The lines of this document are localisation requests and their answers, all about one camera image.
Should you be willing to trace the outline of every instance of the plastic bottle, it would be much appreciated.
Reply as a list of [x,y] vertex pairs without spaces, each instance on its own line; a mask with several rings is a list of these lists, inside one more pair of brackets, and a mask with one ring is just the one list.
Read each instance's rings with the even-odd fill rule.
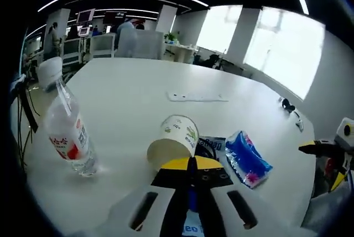
[[44,61],[38,67],[39,85],[45,92],[43,104],[47,108],[43,125],[58,154],[78,174],[90,176],[97,171],[95,150],[79,105],[62,80],[62,68],[61,57]]

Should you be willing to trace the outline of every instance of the table surface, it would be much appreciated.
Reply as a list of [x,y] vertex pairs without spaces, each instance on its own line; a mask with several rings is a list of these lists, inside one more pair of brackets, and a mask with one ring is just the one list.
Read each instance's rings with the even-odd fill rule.
[[[314,139],[312,123],[285,112],[279,95],[264,84],[223,71],[161,60],[96,58],[68,83],[95,144],[100,171],[77,176],[52,147],[40,126],[28,149],[28,183],[53,224],[68,234],[106,220],[110,207],[132,190],[150,184],[146,160],[162,121],[190,117],[200,135],[228,137],[245,130],[274,169],[255,190],[289,224],[300,225],[315,175],[315,157],[298,151]],[[214,92],[228,102],[171,102],[166,92]],[[238,179],[231,174],[234,183]]]
[[167,46],[172,46],[172,47],[177,47],[177,48],[181,48],[181,49],[197,51],[195,48],[191,48],[191,47],[189,47],[187,45],[181,45],[181,44],[177,45],[177,44],[170,44],[170,43],[165,43],[165,44]]

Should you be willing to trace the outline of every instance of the white pillar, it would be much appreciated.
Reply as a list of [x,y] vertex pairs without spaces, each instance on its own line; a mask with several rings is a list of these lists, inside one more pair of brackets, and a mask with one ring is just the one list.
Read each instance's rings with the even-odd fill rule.
[[243,65],[243,59],[251,43],[260,11],[260,9],[242,8],[235,32],[230,42],[230,47],[226,54],[226,59],[236,65]]
[[176,7],[163,5],[157,19],[156,31],[169,33],[177,12]]
[[65,35],[67,21],[69,20],[70,9],[60,9],[48,16],[45,27],[45,35],[48,34],[49,28],[53,25],[54,22],[58,23],[58,28],[56,32],[58,38],[62,38]]

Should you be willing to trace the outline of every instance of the white paper cup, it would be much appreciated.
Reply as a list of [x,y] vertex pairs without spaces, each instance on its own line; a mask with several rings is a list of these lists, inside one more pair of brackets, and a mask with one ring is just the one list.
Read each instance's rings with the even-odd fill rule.
[[148,148],[148,162],[158,171],[172,159],[193,157],[199,133],[195,123],[183,115],[171,115],[160,127],[160,137]]

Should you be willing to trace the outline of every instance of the potted plant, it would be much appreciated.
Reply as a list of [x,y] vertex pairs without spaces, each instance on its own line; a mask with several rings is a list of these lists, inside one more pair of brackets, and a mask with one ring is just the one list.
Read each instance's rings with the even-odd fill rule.
[[171,32],[169,32],[168,34],[165,34],[164,38],[165,38],[166,43],[174,43],[177,40],[176,35]]

